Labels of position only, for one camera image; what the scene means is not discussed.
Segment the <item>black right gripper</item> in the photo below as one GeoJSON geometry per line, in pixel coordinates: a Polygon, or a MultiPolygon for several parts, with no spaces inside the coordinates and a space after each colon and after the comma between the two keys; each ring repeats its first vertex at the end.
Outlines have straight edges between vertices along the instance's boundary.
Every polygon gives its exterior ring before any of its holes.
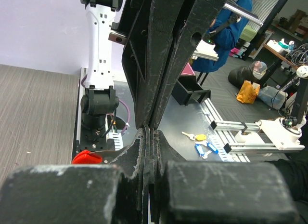
{"type": "Polygon", "coordinates": [[[172,90],[227,0],[126,0],[108,39],[126,43],[122,66],[138,128],[157,128],[172,90]]]}

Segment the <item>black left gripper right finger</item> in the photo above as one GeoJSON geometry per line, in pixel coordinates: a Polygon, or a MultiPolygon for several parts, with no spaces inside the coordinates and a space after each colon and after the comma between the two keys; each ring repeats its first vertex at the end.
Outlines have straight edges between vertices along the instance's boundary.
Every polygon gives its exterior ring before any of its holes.
{"type": "Polygon", "coordinates": [[[156,224],[295,224],[298,211],[270,163],[187,161],[160,131],[150,132],[156,224]]]}

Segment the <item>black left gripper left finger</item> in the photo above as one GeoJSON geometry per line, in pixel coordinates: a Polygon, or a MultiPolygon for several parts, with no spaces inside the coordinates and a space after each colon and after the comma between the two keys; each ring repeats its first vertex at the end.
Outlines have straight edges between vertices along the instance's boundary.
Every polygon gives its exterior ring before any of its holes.
{"type": "Polygon", "coordinates": [[[145,224],[143,178],[149,128],[109,164],[37,165],[8,175],[0,190],[3,224],[145,224]]]}

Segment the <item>red handled crescent blade keychain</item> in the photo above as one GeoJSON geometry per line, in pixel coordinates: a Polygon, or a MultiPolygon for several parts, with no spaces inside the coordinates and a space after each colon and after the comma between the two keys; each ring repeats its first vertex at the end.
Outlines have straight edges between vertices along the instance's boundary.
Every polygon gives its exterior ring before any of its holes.
{"type": "Polygon", "coordinates": [[[108,164],[114,160],[122,151],[94,151],[83,150],[72,160],[72,164],[108,164]]]}

